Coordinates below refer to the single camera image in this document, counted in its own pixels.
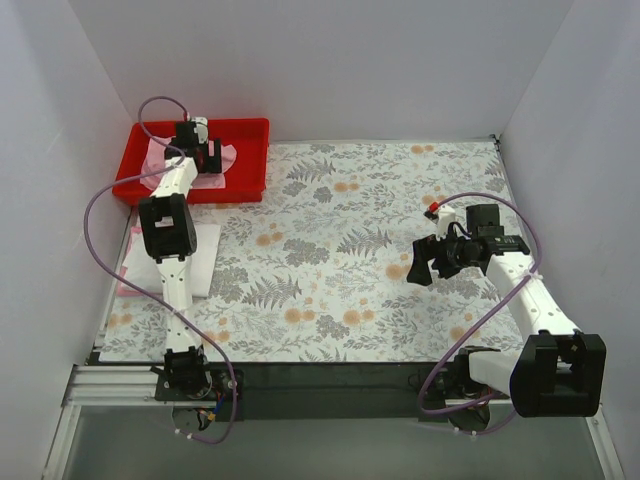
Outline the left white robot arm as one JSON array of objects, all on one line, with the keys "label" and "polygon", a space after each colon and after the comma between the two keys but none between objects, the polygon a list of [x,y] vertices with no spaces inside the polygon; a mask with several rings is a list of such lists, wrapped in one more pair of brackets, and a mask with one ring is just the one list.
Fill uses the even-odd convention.
[{"label": "left white robot arm", "polygon": [[193,305],[190,271],[197,234],[187,196],[200,173],[219,173],[221,144],[209,140],[208,120],[189,117],[175,124],[175,136],[164,146],[164,165],[153,193],[139,202],[139,216],[147,254],[161,281],[166,319],[164,381],[187,398],[206,397],[212,389],[203,339],[182,319]]}]

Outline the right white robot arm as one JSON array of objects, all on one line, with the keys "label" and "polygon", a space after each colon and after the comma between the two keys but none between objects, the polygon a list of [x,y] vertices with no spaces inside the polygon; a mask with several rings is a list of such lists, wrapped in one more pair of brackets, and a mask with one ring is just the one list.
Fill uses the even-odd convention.
[{"label": "right white robot arm", "polygon": [[408,282],[429,286],[435,278],[480,269],[500,298],[488,314],[507,308],[523,346],[509,355],[460,340],[428,374],[419,396],[454,390],[477,405],[498,393],[508,396],[524,418],[594,416],[600,404],[605,343],[599,335],[583,332],[561,310],[525,240],[505,234],[498,206],[467,207],[464,224],[452,208],[439,203],[430,205],[425,215],[436,232],[414,241]]}]

